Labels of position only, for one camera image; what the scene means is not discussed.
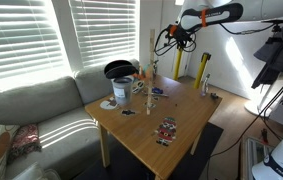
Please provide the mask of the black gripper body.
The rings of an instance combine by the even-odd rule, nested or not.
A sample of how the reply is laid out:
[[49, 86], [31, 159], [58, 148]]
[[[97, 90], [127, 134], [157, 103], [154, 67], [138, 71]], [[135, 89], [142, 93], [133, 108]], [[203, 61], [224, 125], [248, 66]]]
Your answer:
[[177, 47], [181, 49], [189, 48], [194, 44], [194, 40], [191, 38], [191, 35], [179, 25], [168, 26], [167, 39], [174, 40]]

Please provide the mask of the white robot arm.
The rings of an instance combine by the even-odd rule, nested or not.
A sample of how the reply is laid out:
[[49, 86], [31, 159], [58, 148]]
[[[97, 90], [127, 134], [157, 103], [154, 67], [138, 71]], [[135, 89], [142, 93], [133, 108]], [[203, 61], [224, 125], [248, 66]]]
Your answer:
[[168, 37], [185, 45], [190, 36], [203, 27], [280, 17], [283, 17], [283, 0], [230, 0], [221, 6], [213, 6], [208, 0], [184, 0], [178, 24], [170, 26]]

